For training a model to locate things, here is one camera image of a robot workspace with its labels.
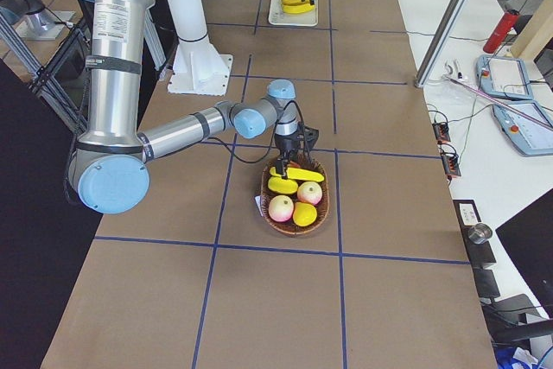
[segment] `blue and white device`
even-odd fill
[[[476,64],[480,88],[496,99],[534,99],[523,60],[482,55]]]
[[[553,127],[553,122],[536,101],[518,101],[509,106],[516,107],[524,114]],[[493,115],[497,118],[503,132],[523,156],[553,155],[553,131],[499,105],[493,106]]]

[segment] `brown wicker basket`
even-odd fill
[[[325,218],[328,215],[328,207],[329,207],[329,198],[328,198],[328,180],[327,180],[327,173],[325,172],[325,169],[322,167],[320,163],[318,163],[314,158],[311,158],[311,162],[308,160],[307,157],[303,155],[298,155],[298,164],[302,167],[302,169],[307,170],[313,170],[315,172],[319,172],[325,177],[325,180],[319,183],[322,188],[322,199],[317,204],[317,219],[315,222],[309,226],[298,226],[294,223],[292,219],[286,221],[286,222],[275,222],[273,219],[269,216],[269,202],[273,197],[277,196],[275,192],[270,190],[267,187],[267,182],[270,178],[269,170],[273,166],[275,166],[275,161],[277,159],[270,160],[267,165],[265,166],[265,169],[261,175],[261,212],[265,218],[265,220],[271,225],[273,228],[275,228],[277,231],[284,233],[286,235],[295,237],[297,235],[305,235],[306,233],[310,233],[317,229],[320,224],[325,220]],[[292,195],[290,196],[294,202],[297,202],[297,198]]]

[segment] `white tray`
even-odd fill
[[[276,26],[315,26],[319,22],[319,4],[306,13],[291,15],[284,13],[280,0],[270,0],[269,23]]]

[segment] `red cylinder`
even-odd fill
[[[501,42],[507,36],[507,33],[517,22],[519,15],[520,14],[516,10],[507,10],[503,14],[498,26],[495,27],[490,35],[490,38],[487,40],[486,45],[484,45],[484,52],[493,54],[497,50]]]

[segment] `metal cup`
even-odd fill
[[[493,231],[488,225],[479,222],[478,224],[468,228],[467,235],[468,238],[475,244],[484,244],[492,237]]]

